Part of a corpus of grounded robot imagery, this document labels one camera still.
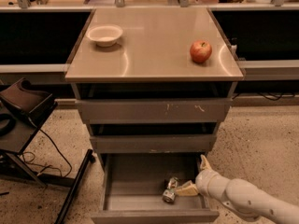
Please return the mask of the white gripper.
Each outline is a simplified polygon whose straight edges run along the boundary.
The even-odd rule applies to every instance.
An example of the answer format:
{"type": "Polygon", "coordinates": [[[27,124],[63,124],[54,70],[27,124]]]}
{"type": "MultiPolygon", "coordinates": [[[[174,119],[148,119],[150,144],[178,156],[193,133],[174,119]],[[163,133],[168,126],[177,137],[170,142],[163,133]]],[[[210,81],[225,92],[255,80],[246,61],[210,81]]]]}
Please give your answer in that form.
{"type": "Polygon", "coordinates": [[[229,179],[211,170],[212,167],[205,155],[201,154],[200,158],[201,172],[195,178],[195,184],[189,180],[181,186],[176,187],[175,193],[178,196],[185,197],[197,196],[200,193],[205,197],[223,200],[229,179]]]}

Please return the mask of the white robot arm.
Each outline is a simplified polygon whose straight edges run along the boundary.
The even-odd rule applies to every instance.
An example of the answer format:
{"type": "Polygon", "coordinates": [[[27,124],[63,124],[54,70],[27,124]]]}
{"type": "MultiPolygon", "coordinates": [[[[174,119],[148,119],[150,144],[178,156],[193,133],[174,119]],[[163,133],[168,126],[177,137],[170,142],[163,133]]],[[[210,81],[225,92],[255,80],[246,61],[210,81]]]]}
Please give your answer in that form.
{"type": "Polygon", "coordinates": [[[277,199],[240,178],[229,179],[214,171],[201,155],[200,171],[195,181],[175,188],[178,196],[202,196],[214,199],[248,222],[265,217],[276,224],[299,224],[299,207],[277,199]]]}

